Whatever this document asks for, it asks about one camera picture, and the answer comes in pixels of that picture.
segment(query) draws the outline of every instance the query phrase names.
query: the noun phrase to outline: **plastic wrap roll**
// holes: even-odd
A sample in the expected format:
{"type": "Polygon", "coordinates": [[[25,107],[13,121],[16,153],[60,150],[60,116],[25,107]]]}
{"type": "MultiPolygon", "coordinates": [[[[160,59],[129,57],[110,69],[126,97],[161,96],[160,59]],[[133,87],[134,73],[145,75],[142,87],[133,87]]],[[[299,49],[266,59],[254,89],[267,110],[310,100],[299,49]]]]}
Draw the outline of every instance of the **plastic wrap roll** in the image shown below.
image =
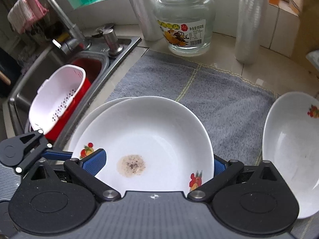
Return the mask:
{"type": "Polygon", "coordinates": [[[163,37],[160,26],[153,14],[155,0],[130,0],[135,16],[138,20],[144,39],[156,41],[163,37]]]}
{"type": "Polygon", "coordinates": [[[244,64],[255,62],[259,36],[268,0],[239,0],[235,58],[244,64]]]}

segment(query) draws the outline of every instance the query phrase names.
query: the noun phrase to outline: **wooden handle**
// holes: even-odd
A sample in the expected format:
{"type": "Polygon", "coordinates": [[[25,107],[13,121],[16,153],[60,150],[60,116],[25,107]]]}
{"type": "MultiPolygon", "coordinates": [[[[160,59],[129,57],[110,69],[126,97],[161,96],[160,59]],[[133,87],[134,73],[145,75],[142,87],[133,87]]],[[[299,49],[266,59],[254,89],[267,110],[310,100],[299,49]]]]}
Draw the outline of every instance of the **wooden handle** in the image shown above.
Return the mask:
{"type": "Polygon", "coordinates": [[[11,84],[10,79],[1,71],[0,71],[0,80],[2,80],[6,85],[11,84]]]}

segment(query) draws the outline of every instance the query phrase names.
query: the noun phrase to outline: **faucet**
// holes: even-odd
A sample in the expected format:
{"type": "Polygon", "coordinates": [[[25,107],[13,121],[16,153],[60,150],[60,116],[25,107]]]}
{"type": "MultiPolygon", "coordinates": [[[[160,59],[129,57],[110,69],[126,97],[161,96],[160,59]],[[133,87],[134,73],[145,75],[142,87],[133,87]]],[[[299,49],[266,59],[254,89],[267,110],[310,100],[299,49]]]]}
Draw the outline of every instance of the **faucet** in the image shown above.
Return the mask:
{"type": "Polygon", "coordinates": [[[53,10],[58,15],[58,18],[62,21],[62,23],[65,25],[65,27],[68,30],[68,33],[71,37],[71,40],[68,40],[65,44],[62,45],[61,49],[66,54],[71,52],[74,49],[74,45],[78,45],[80,43],[83,44],[83,49],[86,50],[91,46],[91,43],[86,40],[83,33],[80,31],[79,27],[72,23],[69,17],[64,13],[64,11],[61,9],[61,7],[58,5],[58,3],[55,0],[46,0],[53,10]]]}

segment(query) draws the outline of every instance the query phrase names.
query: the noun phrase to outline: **gray towel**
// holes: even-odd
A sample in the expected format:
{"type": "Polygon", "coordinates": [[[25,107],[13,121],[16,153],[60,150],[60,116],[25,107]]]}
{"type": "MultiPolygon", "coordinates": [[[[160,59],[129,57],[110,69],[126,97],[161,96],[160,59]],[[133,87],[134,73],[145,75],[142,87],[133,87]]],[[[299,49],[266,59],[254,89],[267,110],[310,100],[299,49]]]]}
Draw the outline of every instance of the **gray towel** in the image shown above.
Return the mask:
{"type": "MultiPolygon", "coordinates": [[[[128,96],[162,96],[189,108],[203,123],[214,154],[246,165],[261,161],[263,129],[278,94],[237,74],[148,51],[130,68],[107,101],[128,96]]],[[[299,239],[319,233],[319,214],[298,220],[299,239]]]]}

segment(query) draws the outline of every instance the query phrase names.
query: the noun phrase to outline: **pink cloth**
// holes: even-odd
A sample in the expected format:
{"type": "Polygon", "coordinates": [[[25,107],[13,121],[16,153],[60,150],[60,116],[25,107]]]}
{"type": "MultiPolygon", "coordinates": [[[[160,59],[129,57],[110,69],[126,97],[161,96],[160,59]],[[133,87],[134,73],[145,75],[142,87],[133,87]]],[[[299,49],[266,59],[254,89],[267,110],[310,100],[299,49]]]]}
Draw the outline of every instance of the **pink cloth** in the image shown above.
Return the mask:
{"type": "Polygon", "coordinates": [[[39,0],[18,0],[9,11],[8,21],[19,34],[22,34],[32,24],[42,19],[48,11],[39,0]]]}

